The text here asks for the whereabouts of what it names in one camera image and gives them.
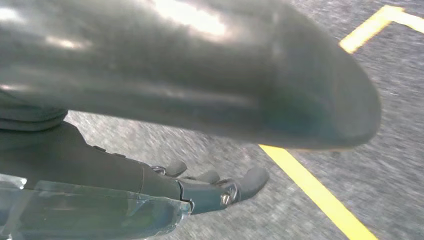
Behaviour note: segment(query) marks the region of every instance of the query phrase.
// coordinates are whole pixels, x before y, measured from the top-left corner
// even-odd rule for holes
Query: metal screw
[[[231,203],[231,196],[228,193],[223,193],[221,195],[221,204],[228,206]]]

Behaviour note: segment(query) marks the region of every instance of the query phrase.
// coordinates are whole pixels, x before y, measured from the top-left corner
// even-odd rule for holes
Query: gray carpet
[[[338,40],[383,5],[424,18],[420,1],[293,0]],[[369,144],[348,152],[290,151],[381,240],[424,240],[424,34],[392,23],[354,56],[378,86],[383,124]],[[188,175],[215,169],[224,177],[269,169],[254,199],[193,216],[163,240],[347,239],[255,144],[94,114],[71,112],[89,144],[151,165],[187,163]]]

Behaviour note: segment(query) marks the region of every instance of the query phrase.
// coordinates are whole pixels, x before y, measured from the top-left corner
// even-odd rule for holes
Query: yellow tape
[[[392,22],[391,16],[398,16],[403,10],[401,7],[383,6],[341,40],[340,46],[350,54],[355,52],[360,46],[389,25]]]
[[[424,34],[424,19],[421,17],[405,12],[399,12],[396,15],[393,15],[391,19],[398,24],[406,25]]]
[[[259,145],[271,159],[304,191],[304,193],[351,240],[377,238],[285,149]]]

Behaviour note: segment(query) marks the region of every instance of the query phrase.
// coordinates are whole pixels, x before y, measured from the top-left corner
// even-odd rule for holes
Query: transparent plastic cover
[[[172,232],[187,202],[0,174],[0,240],[133,240]]]

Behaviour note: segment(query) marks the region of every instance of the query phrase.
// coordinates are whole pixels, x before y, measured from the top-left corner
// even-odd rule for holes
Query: clear plastic
[[[0,240],[133,240],[172,232],[187,202],[0,174]]]

